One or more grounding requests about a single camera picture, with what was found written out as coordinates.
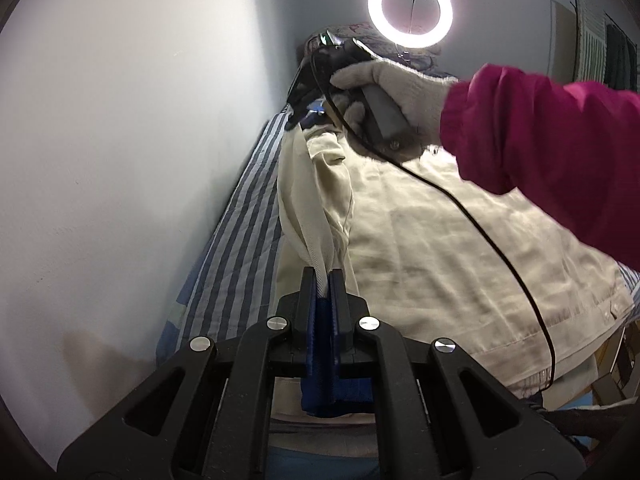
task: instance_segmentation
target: ring light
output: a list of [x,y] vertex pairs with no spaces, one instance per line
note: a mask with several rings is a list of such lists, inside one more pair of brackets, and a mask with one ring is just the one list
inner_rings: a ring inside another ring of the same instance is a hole
[[369,0],[369,15],[375,27],[388,40],[407,48],[424,48],[442,40],[453,23],[451,0],[437,1],[440,4],[440,20],[435,28],[426,34],[407,34],[393,28],[382,12],[382,0]]

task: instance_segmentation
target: gloved hand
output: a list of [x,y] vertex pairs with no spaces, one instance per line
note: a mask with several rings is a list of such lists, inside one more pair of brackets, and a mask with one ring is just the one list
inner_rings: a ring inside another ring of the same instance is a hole
[[[425,76],[389,59],[357,63],[338,70],[331,78],[332,85],[344,90],[380,85],[398,104],[409,124],[417,129],[425,146],[440,144],[440,114],[449,88],[457,82],[454,77]],[[352,112],[361,115],[360,110]]]

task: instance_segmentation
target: beige fabric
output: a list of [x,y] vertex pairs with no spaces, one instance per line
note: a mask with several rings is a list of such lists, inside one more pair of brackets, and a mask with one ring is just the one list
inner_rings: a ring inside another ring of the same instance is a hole
[[[493,196],[462,182],[440,150],[408,163],[450,190],[512,261],[549,328],[557,377],[588,359],[632,306],[616,263],[582,245],[519,192]],[[343,267],[347,288],[404,336],[454,339],[518,396],[548,381],[550,358],[517,282],[441,193],[358,155],[327,126],[286,134],[278,170],[280,254],[276,298],[298,290],[302,268]],[[274,414],[300,411],[278,386]]]

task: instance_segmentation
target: cord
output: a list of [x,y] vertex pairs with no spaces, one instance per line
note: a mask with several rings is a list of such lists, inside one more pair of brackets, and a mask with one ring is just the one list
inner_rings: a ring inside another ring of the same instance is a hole
[[427,186],[433,187],[434,189],[441,192],[444,196],[446,196],[449,200],[451,200],[456,205],[456,207],[460,210],[460,212],[473,224],[476,230],[481,234],[482,238],[486,240],[486,242],[491,246],[491,248],[495,251],[495,253],[500,257],[500,259],[504,262],[507,268],[511,271],[513,277],[516,279],[516,281],[518,282],[518,285],[520,285],[520,288],[524,292],[524,295],[527,297],[527,300],[529,300],[529,304],[533,308],[533,312],[536,314],[536,319],[538,320],[538,324],[542,329],[542,333],[545,335],[546,344],[549,348],[549,353],[551,354],[551,374],[549,377],[549,384],[545,388],[542,388],[540,391],[544,392],[545,390],[548,390],[553,385],[554,380],[556,378],[556,349],[554,347],[553,342],[551,341],[551,335],[549,334],[549,330],[546,327],[545,320],[543,319],[542,314],[540,314],[540,309],[538,307],[538,304],[536,303],[536,300],[533,299],[533,295],[529,291],[529,288],[525,284],[522,277],[519,275],[518,271],[515,269],[515,267],[513,266],[511,261],[507,258],[507,256],[502,252],[502,250],[500,250],[500,247],[496,245],[496,243],[487,234],[484,228],[482,228],[482,226],[478,223],[478,221],[474,218],[474,216],[466,209],[466,207],[462,205],[460,200],[458,200],[453,195],[453,193],[451,193],[450,191],[447,191],[446,189],[444,189],[442,186],[439,186],[435,182],[432,182],[431,180],[428,180],[423,176],[420,176],[419,174],[414,173],[413,171],[404,167],[399,162],[393,160],[393,158],[391,158],[390,156],[385,155],[385,153],[382,153],[380,152],[380,150],[377,150],[376,148],[371,146],[369,142],[367,142],[362,137],[358,136],[356,132],[353,131],[353,129],[349,126],[347,121],[344,119],[344,115],[340,112],[340,110],[338,110],[338,107],[335,105],[334,100],[331,98],[329,91],[326,88],[324,88],[320,83],[320,78],[318,77],[318,69],[316,68],[317,52],[318,51],[315,50],[311,54],[311,72],[313,73],[314,79],[316,80],[316,86],[318,86],[319,91],[322,93],[325,100],[329,103],[329,106],[332,108],[335,115],[338,117],[338,119],[340,120],[342,125],[345,127],[347,132],[349,132],[351,136],[354,137],[366,150],[369,150],[375,156],[378,156],[382,160],[395,166],[396,168],[398,168],[398,170],[404,171],[406,174],[416,178],[417,180],[420,180]]

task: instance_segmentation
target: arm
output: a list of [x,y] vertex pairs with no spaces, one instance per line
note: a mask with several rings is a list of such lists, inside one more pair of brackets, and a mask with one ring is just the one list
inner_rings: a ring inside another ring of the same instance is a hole
[[585,244],[640,269],[640,96],[487,65],[440,118],[460,176],[517,187]]

